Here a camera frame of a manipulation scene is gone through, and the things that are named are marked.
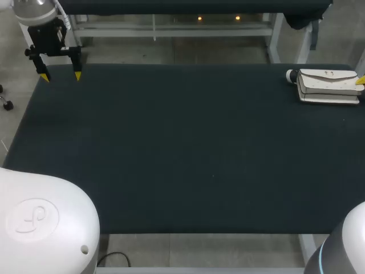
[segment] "black fabric surface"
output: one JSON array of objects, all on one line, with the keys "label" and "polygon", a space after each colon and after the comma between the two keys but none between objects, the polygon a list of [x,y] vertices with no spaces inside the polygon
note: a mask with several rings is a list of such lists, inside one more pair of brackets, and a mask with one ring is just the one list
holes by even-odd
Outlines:
[{"label": "black fabric surface", "polygon": [[59,0],[67,14],[284,13],[294,29],[322,19],[332,0]]},{"label": "black fabric surface", "polygon": [[365,201],[365,102],[303,104],[290,68],[51,66],[4,167],[78,185],[102,233],[329,233]]}]

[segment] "floor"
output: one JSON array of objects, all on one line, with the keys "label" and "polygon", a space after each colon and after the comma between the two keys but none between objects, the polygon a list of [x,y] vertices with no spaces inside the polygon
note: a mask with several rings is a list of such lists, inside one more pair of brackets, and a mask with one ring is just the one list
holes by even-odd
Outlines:
[{"label": "floor", "polygon": [[[317,51],[309,63],[356,66],[365,49],[365,1],[335,0],[321,23]],[[284,23],[278,51],[293,62],[303,31]],[[86,41],[88,63],[267,63],[264,42],[232,39],[117,39]],[[12,11],[0,14],[0,83],[15,109],[0,108],[0,165],[38,81],[33,63],[23,55],[26,43]],[[320,245],[326,235],[316,235]],[[123,251],[135,267],[302,267],[296,235],[102,235],[101,254]],[[106,266],[126,266],[114,256]]]}]

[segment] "caster wheel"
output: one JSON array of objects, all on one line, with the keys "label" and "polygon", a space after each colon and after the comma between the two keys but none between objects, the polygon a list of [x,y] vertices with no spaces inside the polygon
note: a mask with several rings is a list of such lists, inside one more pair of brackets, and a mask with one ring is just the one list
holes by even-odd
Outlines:
[{"label": "caster wheel", "polygon": [[14,108],[12,101],[7,101],[6,104],[4,104],[4,108],[7,111],[12,110]]}]

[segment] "table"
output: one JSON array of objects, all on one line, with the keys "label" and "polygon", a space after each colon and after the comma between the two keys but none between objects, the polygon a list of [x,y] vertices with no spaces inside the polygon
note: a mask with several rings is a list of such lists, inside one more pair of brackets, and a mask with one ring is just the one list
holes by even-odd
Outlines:
[{"label": "table", "polygon": [[4,168],[75,183],[102,233],[330,233],[365,200],[365,103],[303,104],[295,68],[51,66]]}]

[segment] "white object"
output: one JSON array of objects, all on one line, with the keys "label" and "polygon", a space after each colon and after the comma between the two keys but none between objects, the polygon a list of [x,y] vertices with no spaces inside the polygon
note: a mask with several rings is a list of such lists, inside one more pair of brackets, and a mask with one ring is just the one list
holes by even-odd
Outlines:
[{"label": "white object", "polygon": [[361,95],[365,89],[356,85],[359,79],[354,71],[347,70],[299,70],[298,83],[304,94]]},{"label": "white object", "polygon": [[0,273],[94,273],[98,213],[74,184],[0,168],[0,224]]},{"label": "white object", "polygon": [[357,274],[365,273],[365,203],[354,208],[342,228],[343,245]]},{"label": "white object", "polygon": [[356,66],[356,72],[360,77],[365,75],[365,50],[360,57],[358,65]]},{"label": "white object", "polygon": [[8,9],[12,1],[13,0],[0,0],[0,11]]},{"label": "white object", "polygon": [[304,94],[301,85],[298,86],[299,98],[302,102],[324,103],[324,104],[359,104],[356,96],[330,95],[330,94]]}]

